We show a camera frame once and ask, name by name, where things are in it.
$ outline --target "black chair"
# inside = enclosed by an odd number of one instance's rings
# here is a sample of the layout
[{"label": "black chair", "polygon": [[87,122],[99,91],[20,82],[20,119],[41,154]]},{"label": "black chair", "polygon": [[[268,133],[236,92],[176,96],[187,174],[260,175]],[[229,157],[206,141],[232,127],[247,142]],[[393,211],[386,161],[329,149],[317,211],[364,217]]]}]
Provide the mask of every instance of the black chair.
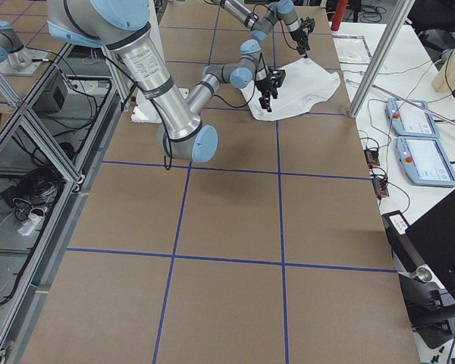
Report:
[{"label": "black chair", "polygon": [[428,41],[426,30],[445,30],[455,32],[455,0],[416,0],[408,14],[412,27],[426,47],[444,51]]}]

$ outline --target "red pole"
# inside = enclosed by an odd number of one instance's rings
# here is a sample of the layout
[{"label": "red pole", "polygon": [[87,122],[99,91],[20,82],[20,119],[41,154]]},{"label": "red pole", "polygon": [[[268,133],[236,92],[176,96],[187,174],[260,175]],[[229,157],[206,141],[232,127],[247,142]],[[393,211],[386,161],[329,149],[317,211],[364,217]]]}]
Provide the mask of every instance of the red pole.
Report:
[{"label": "red pole", "polygon": [[347,3],[349,0],[339,0],[337,3],[337,9],[335,9],[334,19],[332,20],[331,30],[339,30],[340,22],[344,17],[344,12],[346,11]]}]

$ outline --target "computer monitor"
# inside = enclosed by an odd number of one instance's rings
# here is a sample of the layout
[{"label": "computer monitor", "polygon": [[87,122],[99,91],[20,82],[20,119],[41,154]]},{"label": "computer monitor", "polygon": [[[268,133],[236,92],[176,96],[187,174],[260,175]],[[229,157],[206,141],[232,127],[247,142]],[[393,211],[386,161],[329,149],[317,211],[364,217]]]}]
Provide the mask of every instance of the computer monitor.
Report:
[{"label": "computer monitor", "polygon": [[406,235],[455,299],[455,190],[409,226]]}]

